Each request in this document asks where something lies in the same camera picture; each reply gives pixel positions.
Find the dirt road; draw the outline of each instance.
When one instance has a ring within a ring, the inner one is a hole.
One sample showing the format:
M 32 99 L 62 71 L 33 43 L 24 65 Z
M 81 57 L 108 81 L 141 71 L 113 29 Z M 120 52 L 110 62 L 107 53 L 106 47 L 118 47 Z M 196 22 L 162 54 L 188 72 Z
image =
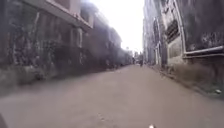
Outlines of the dirt road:
M 9 128 L 224 127 L 223 102 L 146 67 L 46 84 L 0 99 Z

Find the old building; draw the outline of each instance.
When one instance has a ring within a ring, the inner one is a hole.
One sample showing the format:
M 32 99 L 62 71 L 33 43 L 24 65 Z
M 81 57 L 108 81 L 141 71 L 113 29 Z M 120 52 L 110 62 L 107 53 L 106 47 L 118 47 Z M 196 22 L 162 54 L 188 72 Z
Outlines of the old building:
M 213 83 L 223 85 L 222 0 L 145 0 L 144 8 L 146 61 L 154 65 L 164 59 L 171 67 L 199 65 L 201 76 L 211 75 Z
M 111 54 L 109 27 L 93 4 L 3 0 L 0 6 L 1 68 L 16 67 L 20 77 L 35 72 L 34 77 L 48 78 L 105 66 Z
M 164 25 L 160 13 L 160 2 L 145 0 L 143 20 L 144 59 L 151 65 L 164 65 L 167 60 L 164 42 Z
M 157 36 L 160 35 L 167 47 L 169 64 L 181 63 L 182 58 L 222 53 L 224 21 L 223 16 L 217 14 L 223 13 L 223 5 L 220 0 L 145 0 L 144 48 L 155 47 L 157 43 L 152 42 L 158 42 Z M 160 27 L 157 31 L 159 15 L 164 33 Z M 151 56 L 158 58 L 157 53 L 151 53 Z

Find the narrow street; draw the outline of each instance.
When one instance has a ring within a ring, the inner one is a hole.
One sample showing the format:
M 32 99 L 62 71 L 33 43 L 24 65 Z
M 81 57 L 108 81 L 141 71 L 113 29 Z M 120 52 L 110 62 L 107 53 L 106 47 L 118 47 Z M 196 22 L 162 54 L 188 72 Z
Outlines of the narrow street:
M 223 102 L 139 66 L 46 83 L 0 99 L 8 128 L 223 128 L 223 110 Z

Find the overcast sky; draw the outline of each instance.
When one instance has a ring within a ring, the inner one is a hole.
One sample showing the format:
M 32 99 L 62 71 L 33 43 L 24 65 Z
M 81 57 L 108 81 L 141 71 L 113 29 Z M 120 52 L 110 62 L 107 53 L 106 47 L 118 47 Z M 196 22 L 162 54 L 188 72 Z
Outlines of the overcast sky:
M 142 50 L 144 0 L 91 0 L 122 38 L 122 48 Z

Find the ground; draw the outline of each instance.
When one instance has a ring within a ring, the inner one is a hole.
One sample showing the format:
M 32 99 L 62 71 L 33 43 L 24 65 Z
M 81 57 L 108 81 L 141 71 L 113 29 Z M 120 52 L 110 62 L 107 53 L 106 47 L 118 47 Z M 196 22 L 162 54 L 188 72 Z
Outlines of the ground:
M 224 103 L 148 67 L 50 82 L 0 99 L 9 128 L 223 128 Z

